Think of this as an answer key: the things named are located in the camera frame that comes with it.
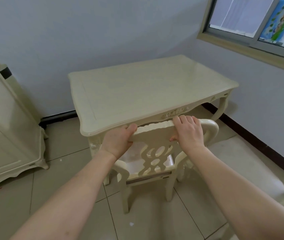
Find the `table leg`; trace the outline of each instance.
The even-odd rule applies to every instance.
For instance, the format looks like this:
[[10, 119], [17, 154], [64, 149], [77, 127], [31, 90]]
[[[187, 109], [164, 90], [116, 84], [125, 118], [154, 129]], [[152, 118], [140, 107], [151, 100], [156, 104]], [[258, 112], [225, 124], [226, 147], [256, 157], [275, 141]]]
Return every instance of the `table leg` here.
[[[90, 146], [90, 151], [91, 151], [91, 156], [94, 157], [94, 155], [96, 153], [98, 153], [101, 144], [100, 143], [96, 143], [96, 142], [92, 142], [90, 141], [90, 139], [88, 139], [88, 144]], [[108, 185], [110, 184], [110, 180], [109, 180], [109, 174], [105, 177], [104, 181], [103, 181], [103, 185]]]
[[224, 113], [225, 109], [228, 106], [228, 98], [227, 97], [220, 97], [219, 108], [212, 116], [211, 120], [216, 121], [220, 116]]

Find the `carved chair backrest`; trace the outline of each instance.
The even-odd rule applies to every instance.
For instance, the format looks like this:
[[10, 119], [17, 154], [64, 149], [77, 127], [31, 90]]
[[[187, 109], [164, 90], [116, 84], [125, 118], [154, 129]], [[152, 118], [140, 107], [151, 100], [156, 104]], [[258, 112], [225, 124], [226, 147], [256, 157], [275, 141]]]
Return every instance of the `carved chair backrest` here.
[[160, 171], [165, 170], [164, 163], [175, 147], [178, 146], [176, 141], [169, 141], [174, 134], [175, 127], [172, 121], [138, 127], [129, 141], [144, 142], [146, 144], [140, 152], [141, 158], [145, 162], [143, 164], [144, 168], [138, 173], [139, 176], [143, 175], [145, 171], [147, 171], [145, 174], [155, 173], [157, 166]]

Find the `colorful poster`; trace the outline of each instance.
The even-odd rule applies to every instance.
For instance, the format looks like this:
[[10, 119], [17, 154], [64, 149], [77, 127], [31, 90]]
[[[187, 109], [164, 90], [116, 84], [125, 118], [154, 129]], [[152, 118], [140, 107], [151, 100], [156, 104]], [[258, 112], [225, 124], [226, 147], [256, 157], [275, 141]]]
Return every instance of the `colorful poster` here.
[[280, 0], [268, 20], [260, 38], [269, 42], [279, 41], [284, 34], [284, 0]]

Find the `cream cabinet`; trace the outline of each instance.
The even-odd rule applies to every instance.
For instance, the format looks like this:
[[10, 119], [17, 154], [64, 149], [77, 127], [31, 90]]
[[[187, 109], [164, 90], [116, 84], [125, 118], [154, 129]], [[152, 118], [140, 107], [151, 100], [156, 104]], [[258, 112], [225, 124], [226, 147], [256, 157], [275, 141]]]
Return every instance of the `cream cabinet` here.
[[48, 169], [44, 137], [44, 130], [0, 74], [0, 182], [30, 168]]

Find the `table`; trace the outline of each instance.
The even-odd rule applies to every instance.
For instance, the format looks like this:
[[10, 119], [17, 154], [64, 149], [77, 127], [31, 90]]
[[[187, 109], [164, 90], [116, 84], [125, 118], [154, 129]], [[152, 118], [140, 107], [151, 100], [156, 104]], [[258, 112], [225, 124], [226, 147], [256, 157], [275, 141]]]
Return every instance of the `table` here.
[[211, 118], [217, 120], [239, 86], [183, 55], [72, 72], [68, 77], [80, 132], [88, 137], [92, 156], [105, 133], [122, 125], [164, 121], [220, 99]]

